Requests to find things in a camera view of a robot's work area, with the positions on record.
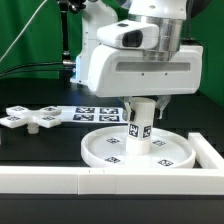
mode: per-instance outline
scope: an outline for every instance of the green background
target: green background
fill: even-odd
[[[22,30],[43,0],[0,0],[0,56]],[[105,0],[116,9],[120,20],[127,11],[113,0]],[[213,0],[192,20],[192,37],[204,46],[200,91],[224,107],[224,1]],[[81,15],[69,13],[69,42],[75,57],[81,50]],[[56,0],[48,0],[10,54],[0,64],[0,71],[33,62],[60,61],[62,52],[60,10]],[[35,73],[34,77],[57,78],[56,73]]]

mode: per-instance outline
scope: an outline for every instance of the white plastic part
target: white plastic part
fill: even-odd
[[[61,114],[61,108],[58,107],[45,107],[40,110],[28,110],[25,107],[15,106],[6,109],[9,117],[0,119],[0,124],[16,128],[28,124],[28,133],[37,134],[39,132],[39,125],[45,128],[61,124],[61,119],[55,117]]]
[[[152,129],[149,154],[126,151],[127,126],[102,128],[87,134],[81,143],[83,160],[91,167],[192,168],[196,153],[183,137]]]
[[[154,100],[143,97],[131,99],[135,116],[129,121],[126,141],[126,151],[131,155],[145,155],[150,151],[155,104]]]
[[[129,14],[165,19],[186,19],[187,0],[133,0]]]
[[[77,194],[78,169],[0,166],[2,194]]]
[[[142,33],[142,43],[139,47],[125,47],[123,45],[124,35],[133,31]],[[102,44],[121,49],[152,49],[158,43],[158,36],[159,27],[157,25],[130,20],[105,26],[97,31],[97,38]]]
[[[190,133],[189,141],[196,147],[197,158],[212,161],[212,169],[0,166],[0,193],[224,195],[223,160],[199,133]]]
[[[88,87],[99,97],[195,93],[200,85],[201,46],[181,46],[170,62],[145,62],[141,50],[98,46]]]
[[[224,160],[200,133],[190,133],[189,142],[197,152],[197,161],[205,169],[224,169]]]
[[[82,51],[76,57],[76,76],[71,82],[87,85],[90,59],[93,50],[100,44],[97,30],[118,21],[116,12],[101,0],[86,1],[86,9],[82,11]]]

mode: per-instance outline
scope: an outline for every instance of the white round tray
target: white round tray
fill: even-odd
[[[189,142],[172,132],[153,128],[150,153],[126,152],[127,126],[98,129],[82,140],[82,158],[91,167],[192,168],[196,153]]]

